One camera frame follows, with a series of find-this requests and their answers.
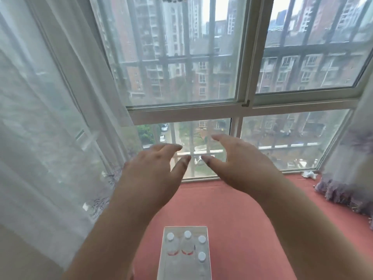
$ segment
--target bottle cap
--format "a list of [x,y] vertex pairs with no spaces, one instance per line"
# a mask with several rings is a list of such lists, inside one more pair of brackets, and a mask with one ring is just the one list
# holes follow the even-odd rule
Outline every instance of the bottle cap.
[[204,252],[199,252],[198,253],[198,260],[200,262],[204,262],[206,260],[206,254]]
[[184,237],[185,237],[186,239],[190,239],[191,236],[192,236],[192,233],[191,233],[190,231],[185,231],[185,232],[184,232]]
[[204,244],[206,242],[206,237],[204,235],[201,235],[198,237],[198,241],[201,243],[201,244]]
[[173,233],[168,233],[167,234],[167,240],[172,241],[173,237],[174,237]]

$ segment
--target sheer curtain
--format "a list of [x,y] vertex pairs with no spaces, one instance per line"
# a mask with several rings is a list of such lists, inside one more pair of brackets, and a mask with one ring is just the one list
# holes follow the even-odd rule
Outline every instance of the sheer curtain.
[[76,0],[0,0],[0,222],[67,267],[141,148]]
[[373,76],[315,186],[327,200],[373,217]]

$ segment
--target overcast sky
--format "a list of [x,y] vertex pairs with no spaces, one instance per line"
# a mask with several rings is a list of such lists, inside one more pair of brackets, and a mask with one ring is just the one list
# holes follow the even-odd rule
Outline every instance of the overcast sky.
[[[228,1],[229,0],[216,0],[215,20],[225,20],[227,18]],[[303,0],[295,0],[293,15],[301,10],[302,1]],[[366,0],[360,0],[360,5],[365,3],[365,1]],[[274,0],[271,19],[276,19],[278,12],[287,10],[289,3],[290,0]],[[203,24],[205,24],[210,18],[210,0],[203,0],[202,6],[202,20]]]

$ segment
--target forearm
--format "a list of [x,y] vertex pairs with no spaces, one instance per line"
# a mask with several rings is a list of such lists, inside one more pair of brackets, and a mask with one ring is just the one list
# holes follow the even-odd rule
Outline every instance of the forearm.
[[365,259],[322,211],[287,179],[260,205],[299,280],[372,279]]
[[126,279],[151,217],[110,204],[75,255],[64,279]]

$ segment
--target glass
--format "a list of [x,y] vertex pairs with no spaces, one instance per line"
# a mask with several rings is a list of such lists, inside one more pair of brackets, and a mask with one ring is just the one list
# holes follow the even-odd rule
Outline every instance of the glass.
[[372,4],[274,0],[256,93],[354,86],[373,47]]
[[210,139],[212,134],[229,134],[231,119],[203,120],[136,126],[143,149],[155,143],[178,143],[183,149],[171,160],[171,168],[183,155],[192,155],[184,178],[202,178],[216,174],[202,161],[201,155],[212,155],[222,161],[226,152],[221,144]]
[[123,102],[234,100],[245,3],[216,0],[210,33],[210,0],[91,0]]
[[241,138],[267,155],[279,170],[314,169],[348,110],[245,117]]

